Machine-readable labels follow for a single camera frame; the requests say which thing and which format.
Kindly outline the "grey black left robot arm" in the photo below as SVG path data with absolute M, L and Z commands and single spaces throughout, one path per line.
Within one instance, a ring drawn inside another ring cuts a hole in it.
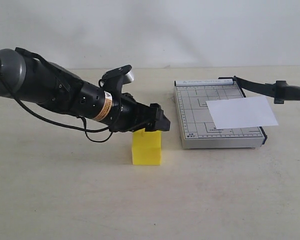
M 145 105 L 122 91 L 133 80 L 129 64 L 108 70 L 92 84 L 24 48 L 0 50 L 0 97 L 93 120 L 112 133 L 169 131 L 171 122 L 158 103 Z

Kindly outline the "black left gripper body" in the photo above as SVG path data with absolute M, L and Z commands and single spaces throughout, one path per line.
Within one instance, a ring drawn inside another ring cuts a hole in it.
M 109 128 L 111 132 L 132 132 L 132 128 L 142 122 L 151 121 L 150 105 L 137 102 L 130 93 L 122 93 L 120 112 L 114 117 L 114 124 Z

